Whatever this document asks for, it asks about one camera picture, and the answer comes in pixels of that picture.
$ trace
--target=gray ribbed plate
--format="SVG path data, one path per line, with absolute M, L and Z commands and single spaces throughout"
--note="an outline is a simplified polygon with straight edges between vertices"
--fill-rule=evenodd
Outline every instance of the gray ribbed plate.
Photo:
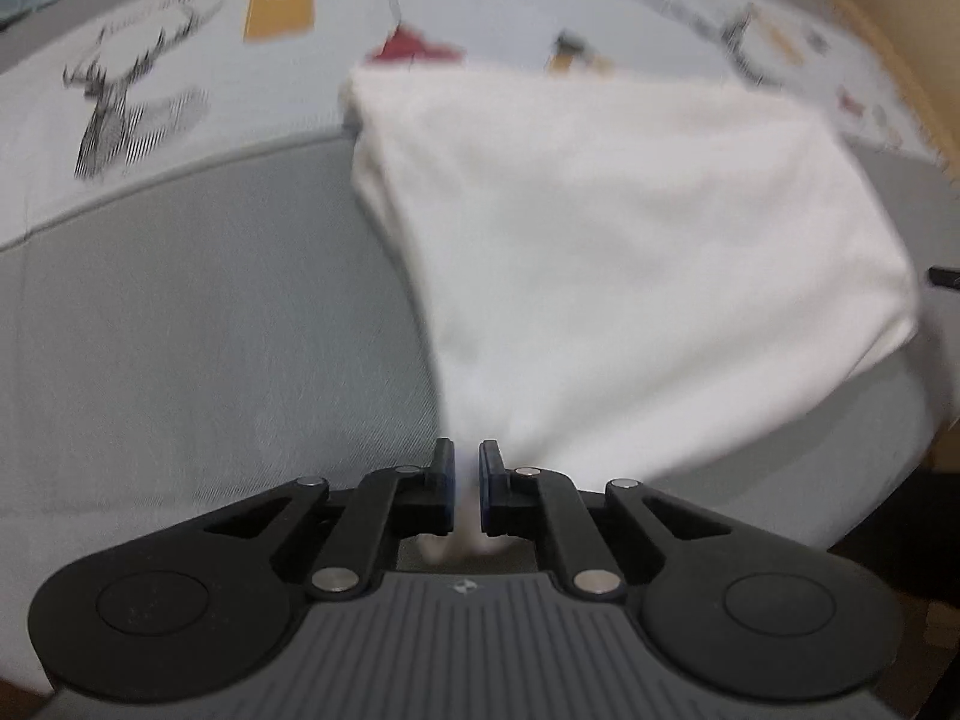
M 658 661 L 623 611 L 546 574 L 388 574 L 374 594 L 316 605 L 278 658 L 241 683 L 163 707 L 56 696 L 37 715 L 116 720 L 889 720 L 867 693 L 804 706 L 739 702 Z

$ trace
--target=deer head print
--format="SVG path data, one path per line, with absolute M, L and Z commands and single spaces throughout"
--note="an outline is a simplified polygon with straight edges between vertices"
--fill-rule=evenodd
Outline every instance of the deer head print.
M 206 110 L 205 94 L 190 87 L 179 95 L 138 105 L 127 105 L 131 84 L 150 73 L 157 60 L 173 50 L 208 22 L 220 9 L 216 6 L 205 13 L 180 2 L 184 22 L 173 35 L 160 30 L 157 42 L 138 55 L 133 66 L 114 77 L 102 67 L 100 50 L 107 37 L 107 28 L 93 47 L 73 68 L 64 68 L 64 86 L 80 87 L 83 96 L 93 101 L 93 113 L 80 141 L 75 176 L 88 179 L 102 175 L 118 158 L 127 164 L 136 162 L 172 135 L 193 127 Z

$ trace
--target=yellow tag print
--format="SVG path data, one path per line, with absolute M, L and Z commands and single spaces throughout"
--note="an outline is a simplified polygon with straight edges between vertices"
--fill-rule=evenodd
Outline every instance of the yellow tag print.
M 551 73 L 569 73 L 575 68 L 610 73 L 613 62 L 594 52 L 587 42 L 569 32 L 561 32 L 554 41 L 553 55 L 546 64 Z
M 272 40 L 313 28 L 313 0 L 250 0 L 244 42 Z
M 780 29 L 775 23 L 771 22 L 771 20 L 765 18 L 762 13 L 757 11 L 755 16 L 757 17 L 757 23 L 763 28 L 767 42 L 773 46 L 789 64 L 794 67 L 802 67 L 803 54 L 793 45 L 793 41 L 790 40 L 787 33 Z

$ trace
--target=white cloth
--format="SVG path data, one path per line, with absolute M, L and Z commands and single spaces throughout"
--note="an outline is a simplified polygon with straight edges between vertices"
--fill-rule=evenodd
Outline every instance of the white cloth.
M 907 341 L 912 266 L 820 113 L 736 84 L 362 68 L 354 183 L 421 303 L 458 473 L 704 464 Z

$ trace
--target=red shape print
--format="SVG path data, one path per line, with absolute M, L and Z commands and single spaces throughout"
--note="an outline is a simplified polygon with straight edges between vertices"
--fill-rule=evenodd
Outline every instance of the red shape print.
M 453 46 L 428 43 L 421 33 L 400 25 L 383 44 L 379 52 L 367 57 L 368 62 L 460 62 L 464 52 Z
M 858 103 L 851 97 L 850 92 L 842 86 L 837 89 L 837 104 L 841 110 L 847 111 L 848 114 L 853 114 L 853 116 L 856 116 L 858 119 L 863 118 L 863 111 L 866 106 L 863 103 Z

